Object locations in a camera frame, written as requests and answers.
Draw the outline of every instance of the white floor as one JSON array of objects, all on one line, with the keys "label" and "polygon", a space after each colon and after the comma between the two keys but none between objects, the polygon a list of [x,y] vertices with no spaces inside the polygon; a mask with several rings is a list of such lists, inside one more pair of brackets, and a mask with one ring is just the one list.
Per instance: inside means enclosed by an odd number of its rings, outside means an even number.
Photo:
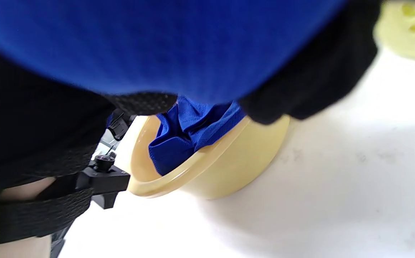
[{"label": "white floor", "polygon": [[114,209],[92,204],[66,239],[60,258],[415,258],[415,61],[382,52],[353,93],[292,121],[238,193],[124,192]]}]

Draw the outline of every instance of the blue cloth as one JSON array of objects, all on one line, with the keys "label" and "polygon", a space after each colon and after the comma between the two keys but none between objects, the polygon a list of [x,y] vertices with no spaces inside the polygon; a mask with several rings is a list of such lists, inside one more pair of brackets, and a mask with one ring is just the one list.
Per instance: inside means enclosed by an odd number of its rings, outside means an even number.
[{"label": "blue cloth", "polygon": [[258,88],[348,0],[0,0],[0,53],[105,94]]},{"label": "blue cloth", "polygon": [[166,175],[204,146],[214,144],[244,118],[235,102],[225,105],[195,103],[184,97],[161,121],[149,145],[150,158],[160,175]]}]

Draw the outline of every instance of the black clamp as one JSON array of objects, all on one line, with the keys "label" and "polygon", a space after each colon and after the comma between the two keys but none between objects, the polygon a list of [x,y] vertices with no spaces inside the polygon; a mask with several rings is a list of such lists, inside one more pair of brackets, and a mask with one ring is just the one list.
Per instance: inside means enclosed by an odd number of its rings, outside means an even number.
[{"label": "black clamp", "polygon": [[128,187],[129,174],[114,166],[115,155],[98,155],[77,179],[77,189],[93,188],[92,200],[103,209],[114,207],[115,199]]}]

